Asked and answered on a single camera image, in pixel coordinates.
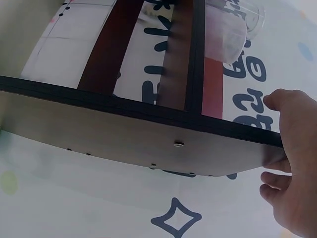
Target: screw hole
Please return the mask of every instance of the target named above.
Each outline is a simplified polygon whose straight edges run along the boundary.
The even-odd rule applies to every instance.
[[[175,140],[174,141],[174,147],[180,148],[183,147],[185,144],[181,141]]]

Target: red stripe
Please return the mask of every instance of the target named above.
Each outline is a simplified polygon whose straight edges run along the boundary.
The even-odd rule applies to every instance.
[[[205,58],[202,114],[222,119],[223,68],[222,62]]]

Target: black star outline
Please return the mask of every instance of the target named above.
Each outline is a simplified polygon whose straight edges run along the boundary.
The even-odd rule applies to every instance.
[[[186,214],[187,216],[190,216],[193,218],[190,221],[188,221],[185,225],[183,225],[183,227],[179,230],[177,230],[174,227],[165,223],[168,219],[170,219],[171,217],[173,217],[175,215],[177,208],[181,212]],[[152,218],[151,223],[155,226],[162,228],[166,232],[173,235],[175,238],[181,238],[183,236],[183,234],[189,228],[191,228],[192,225],[194,225],[196,222],[198,222],[201,219],[202,219],[201,214],[188,210],[188,208],[186,208],[183,204],[181,204],[181,202],[176,197],[174,197],[174,198],[172,198],[172,204],[171,204],[169,211],[161,217]]]

